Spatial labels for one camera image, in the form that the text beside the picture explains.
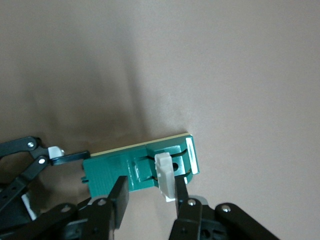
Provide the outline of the brown paper table cover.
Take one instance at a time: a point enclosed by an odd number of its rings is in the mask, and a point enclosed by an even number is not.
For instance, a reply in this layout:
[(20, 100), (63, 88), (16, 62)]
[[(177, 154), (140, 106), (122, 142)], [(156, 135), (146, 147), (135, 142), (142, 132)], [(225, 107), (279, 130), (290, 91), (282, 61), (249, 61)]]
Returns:
[(0, 142), (185, 132), (190, 194), (320, 240), (320, 0), (0, 0)]

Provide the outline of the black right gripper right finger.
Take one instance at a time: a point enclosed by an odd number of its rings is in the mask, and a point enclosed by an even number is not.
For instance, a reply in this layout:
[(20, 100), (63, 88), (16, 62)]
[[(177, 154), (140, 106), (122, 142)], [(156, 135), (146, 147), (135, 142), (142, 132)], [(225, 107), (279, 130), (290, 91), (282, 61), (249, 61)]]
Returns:
[(236, 204), (212, 209), (189, 196), (183, 177), (175, 178), (177, 219), (169, 240), (280, 240)]

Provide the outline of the green load switch white lever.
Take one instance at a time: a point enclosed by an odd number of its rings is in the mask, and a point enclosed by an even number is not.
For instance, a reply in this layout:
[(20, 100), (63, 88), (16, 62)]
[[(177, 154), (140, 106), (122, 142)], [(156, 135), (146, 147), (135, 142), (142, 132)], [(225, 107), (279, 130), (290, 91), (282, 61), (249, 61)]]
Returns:
[(200, 172), (194, 138), (182, 133), (91, 154), (82, 163), (91, 197), (108, 195), (118, 177), (128, 178), (131, 192), (159, 188), (175, 201), (175, 177), (188, 184)]

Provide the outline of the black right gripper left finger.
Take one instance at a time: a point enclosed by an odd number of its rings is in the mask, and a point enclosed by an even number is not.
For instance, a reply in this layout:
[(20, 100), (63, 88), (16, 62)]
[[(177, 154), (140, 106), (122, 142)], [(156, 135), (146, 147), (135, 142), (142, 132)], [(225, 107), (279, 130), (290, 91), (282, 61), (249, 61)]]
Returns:
[(119, 176), (108, 196), (59, 204), (29, 223), (0, 232), (0, 240), (115, 240), (128, 202), (128, 178)]

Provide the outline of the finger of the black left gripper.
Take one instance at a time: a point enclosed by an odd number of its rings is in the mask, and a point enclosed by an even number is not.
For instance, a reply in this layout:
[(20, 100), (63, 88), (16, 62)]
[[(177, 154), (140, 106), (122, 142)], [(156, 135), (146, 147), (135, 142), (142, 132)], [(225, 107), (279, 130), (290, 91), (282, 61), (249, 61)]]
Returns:
[(26, 211), (28, 213), (28, 215), (30, 216), (31, 220), (35, 220), (37, 218), (36, 213), (33, 211), (32, 207), (31, 207), (31, 203), (30, 203), (30, 199), (27, 193), (23, 194), (21, 196), (21, 200), (26, 208)]
[(47, 166), (58, 166), (73, 161), (88, 159), (91, 154), (85, 150), (65, 154), (58, 146), (44, 147), (38, 137), (27, 136), (0, 143), (0, 159), (13, 154), (26, 152), (33, 162), (0, 192), (0, 213), (44, 170)]

